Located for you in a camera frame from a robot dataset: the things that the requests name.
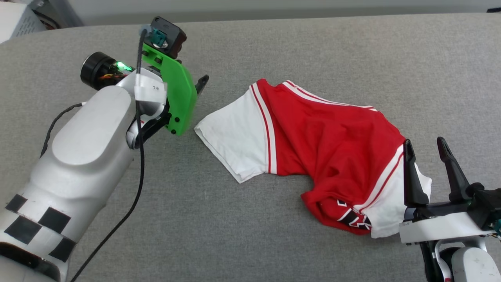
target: white device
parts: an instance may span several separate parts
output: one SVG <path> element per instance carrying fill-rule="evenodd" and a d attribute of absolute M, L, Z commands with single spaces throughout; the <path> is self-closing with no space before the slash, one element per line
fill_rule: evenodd
<path fill-rule="evenodd" d="M 427 242 L 421 248 L 431 248 L 444 282 L 501 282 L 501 274 L 485 246 L 486 238 L 495 234 L 493 230 L 481 230 L 466 212 L 400 224 L 402 243 Z M 449 243 L 462 243 L 465 247 L 453 252 L 447 263 L 440 247 Z"/>
<path fill-rule="evenodd" d="M 135 87 L 138 77 L 144 89 Z M 144 122 L 166 105 L 165 85 L 148 69 L 99 90 L 58 132 L 30 181 L 0 212 L 0 273 L 10 273 L 1 281 L 67 280 L 74 246 L 133 160 L 138 130 L 131 123 L 131 95 Z"/>
<path fill-rule="evenodd" d="M 0 2 L 0 43 L 47 30 L 26 4 Z"/>

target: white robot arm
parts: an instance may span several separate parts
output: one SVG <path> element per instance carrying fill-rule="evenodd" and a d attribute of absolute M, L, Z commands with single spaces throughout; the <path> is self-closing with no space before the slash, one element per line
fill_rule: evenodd
<path fill-rule="evenodd" d="M 75 245 L 106 205 L 133 151 L 164 126 L 179 135 L 189 125 L 208 76 L 194 85 L 175 60 L 186 40 L 177 26 L 156 17 L 140 33 L 136 70 L 101 52 L 86 59 L 82 81 L 98 92 L 44 146 L 26 186 L 0 211 L 1 281 L 67 281 Z M 152 66 L 141 68 L 141 56 Z"/>

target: red stripe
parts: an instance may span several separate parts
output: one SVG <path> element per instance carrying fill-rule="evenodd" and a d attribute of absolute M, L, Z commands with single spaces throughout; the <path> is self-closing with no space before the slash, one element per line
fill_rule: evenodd
<path fill-rule="evenodd" d="M 366 209 L 367 207 L 369 207 L 370 205 L 372 205 L 372 203 L 374 203 L 374 201 L 377 200 L 377 198 L 379 197 L 379 195 L 381 194 L 381 192 L 383 192 L 383 189 L 384 187 L 386 186 L 386 183 L 388 182 L 388 180 L 390 180 L 390 177 L 393 175 L 393 172 L 395 172 L 395 169 L 397 169 L 398 167 L 398 164 L 400 163 L 400 159 L 404 156 L 404 153 L 401 153 L 400 156 L 398 157 L 398 161 L 397 161 L 397 164 L 395 164 L 395 166 L 393 167 L 393 169 L 391 170 L 390 174 L 388 175 L 388 177 L 386 177 L 386 180 L 384 181 L 383 183 L 383 186 L 381 187 L 381 189 L 379 190 L 379 192 L 377 193 L 376 197 L 374 198 L 374 200 L 372 200 L 372 202 L 370 204 L 368 204 L 365 208 L 361 209 L 360 212 L 362 212 L 364 209 Z"/>
<path fill-rule="evenodd" d="M 303 91 L 301 88 L 299 88 L 298 86 L 294 85 L 293 83 L 291 83 L 290 81 L 286 81 L 288 84 L 290 84 L 292 87 L 294 87 L 295 89 L 299 90 L 301 93 L 303 93 L 304 95 L 308 96 L 308 97 L 311 97 L 313 99 L 316 99 L 316 100 L 319 100 L 319 101 L 323 101 L 323 102 L 327 102 L 327 103 L 332 103 L 333 105 L 342 105 L 342 106 L 353 106 L 353 107 L 358 107 L 358 108 L 364 108 L 364 109 L 374 109 L 374 107 L 363 107 L 363 106 L 355 106 L 355 105 L 348 105 L 348 104 L 342 104 L 342 103 L 336 103 L 336 102 L 332 102 L 332 101 L 329 101 L 329 100 L 326 100 L 324 98 L 320 98 L 320 97 L 317 97 L 317 96 L 314 96 L 314 95 L 311 95 L 305 91 Z"/>
<path fill-rule="evenodd" d="M 256 91 L 254 90 L 254 85 L 251 85 L 252 92 L 254 94 L 254 98 L 256 99 L 256 102 L 258 103 L 259 109 L 261 110 L 261 114 L 263 115 L 263 120 L 265 121 L 265 126 L 266 126 L 266 135 L 268 138 L 268 173 L 272 173 L 272 151 L 270 147 L 270 132 L 268 131 L 268 122 L 266 121 L 265 117 L 265 111 L 263 111 L 263 107 L 261 107 L 261 104 L 259 103 L 258 97 L 256 95 Z"/>

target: gray cushion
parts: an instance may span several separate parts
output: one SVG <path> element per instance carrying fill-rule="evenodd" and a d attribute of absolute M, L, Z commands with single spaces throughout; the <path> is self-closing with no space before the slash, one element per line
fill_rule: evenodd
<path fill-rule="evenodd" d="M 495 14 L 184 23 L 180 59 L 210 75 L 193 125 L 260 78 L 290 79 L 329 100 L 372 105 L 413 141 L 432 201 L 448 182 L 435 140 L 446 138 L 471 182 L 499 187 L 501 17 Z M 138 26 L 48 31 L 0 45 L 0 197 L 23 187 L 53 118 L 95 91 L 80 81 L 102 51 L 134 65 Z M 70 118 L 63 117 L 56 131 Z M 305 176 L 238 184 L 192 130 L 146 145 L 141 200 L 80 281 L 425 281 L 418 246 L 321 225 L 300 194 Z M 136 160 L 97 216 L 70 277 L 131 205 Z M 487 247 L 501 263 L 499 243 Z"/>

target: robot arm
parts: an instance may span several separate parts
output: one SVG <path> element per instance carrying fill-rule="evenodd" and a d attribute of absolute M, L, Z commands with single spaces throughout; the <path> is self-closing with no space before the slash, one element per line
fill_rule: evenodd
<path fill-rule="evenodd" d="M 447 142 L 437 139 L 440 159 L 449 179 L 450 202 L 429 204 L 414 167 L 410 140 L 404 144 L 404 202 L 408 207 L 400 224 L 402 243 L 419 244 L 428 282 L 499 282 L 501 275 L 487 253 L 485 240 L 499 239 L 501 189 L 487 191 L 469 184 Z M 440 251 L 443 244 L 462 243 Z"/>
<path fill-rule="evenodd" d="M 0 211 L 2 281 L 66 281 L 74 247 L 106 205 L 140 140 L 162 127 L 181 135 L 189 126 L 208 76 L 194 85 L 175 61 L 186 40 L 181 29 L 160 17 L 143 29 L 143 60 L 154 65 L 137 75 L 103 53 L 89 56 L 81 78 L 98 92 L 58 132 L 26 186 Z M 139 102 L 141 130 L 131 96 Z"/>

